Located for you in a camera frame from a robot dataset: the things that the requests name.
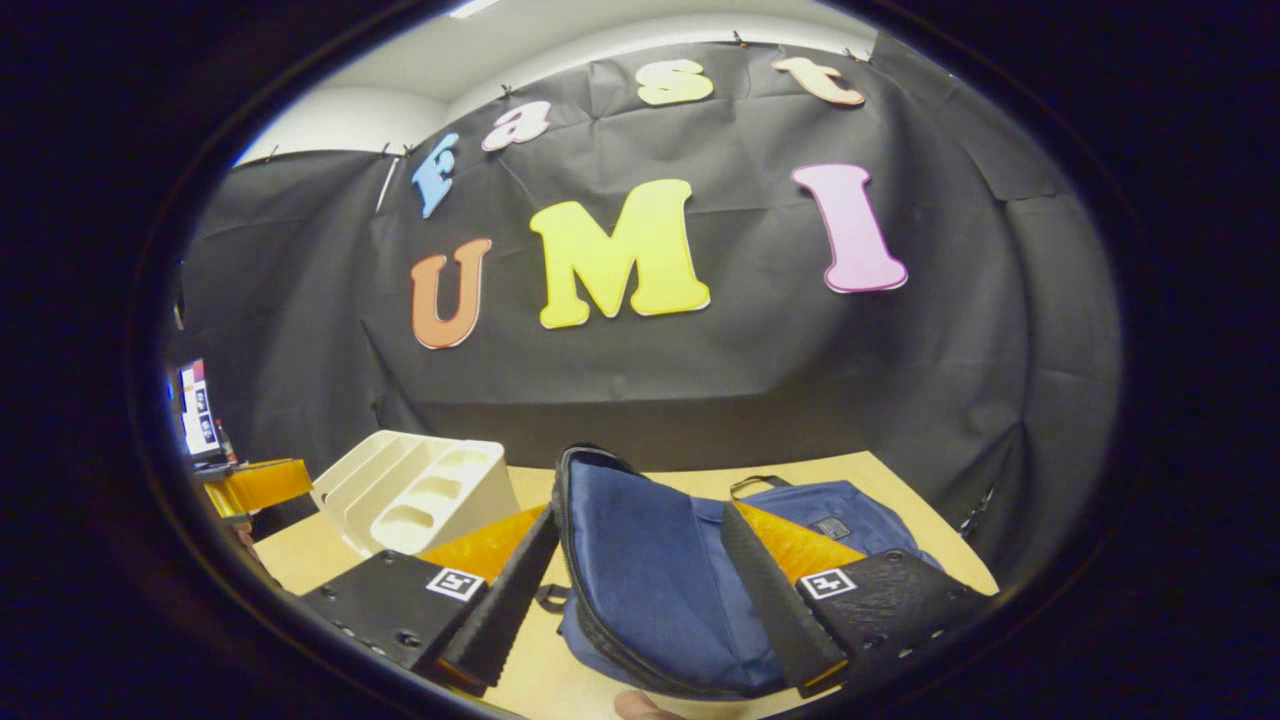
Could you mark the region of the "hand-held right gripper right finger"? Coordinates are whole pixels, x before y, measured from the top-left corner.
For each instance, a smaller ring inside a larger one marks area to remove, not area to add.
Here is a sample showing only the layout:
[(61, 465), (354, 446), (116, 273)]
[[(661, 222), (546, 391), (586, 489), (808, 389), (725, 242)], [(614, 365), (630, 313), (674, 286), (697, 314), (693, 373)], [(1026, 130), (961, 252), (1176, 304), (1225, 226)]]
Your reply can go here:
[(993, 603), (906, 550), (861, 556), (740, 502), (726, 503), (721, 538), (786, 683), (805, 698), (888, 685)]

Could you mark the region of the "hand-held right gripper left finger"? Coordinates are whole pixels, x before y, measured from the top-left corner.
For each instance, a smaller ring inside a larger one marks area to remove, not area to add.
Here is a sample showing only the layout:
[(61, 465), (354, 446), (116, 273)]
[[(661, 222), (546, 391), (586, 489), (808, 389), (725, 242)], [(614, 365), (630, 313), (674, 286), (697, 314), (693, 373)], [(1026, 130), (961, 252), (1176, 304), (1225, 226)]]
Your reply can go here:
[(544, 503), (421, 556), (379, 551), (301, 601), (378, 657), (481, 697), (498, 685), (558, 543)]

